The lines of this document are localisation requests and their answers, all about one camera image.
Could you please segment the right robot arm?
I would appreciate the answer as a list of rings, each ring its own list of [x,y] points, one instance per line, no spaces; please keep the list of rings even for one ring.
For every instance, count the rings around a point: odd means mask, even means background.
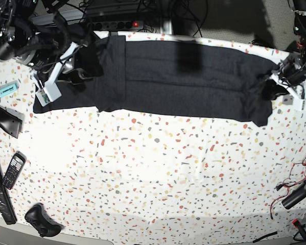
[[[0,1],[0,62],[15,59],[30,67],[36,79],[36,96],[42,106],[62,96],[58,77],[79,45],[72,41],[59,5],[44,1],[54,27],[35,25],[31,17],[37,1]]]

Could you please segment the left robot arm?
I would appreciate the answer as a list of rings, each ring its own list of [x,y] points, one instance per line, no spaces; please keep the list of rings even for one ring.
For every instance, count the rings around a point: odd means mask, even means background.
[[[299,37],[298,51],[280,61],[270,79],[293,97],[294,109],[302,111],[306,108],[304,93],[299,95],[294,88],[306,80],[306,1],[288,1],[288,4],[295,15],[294,33]]]

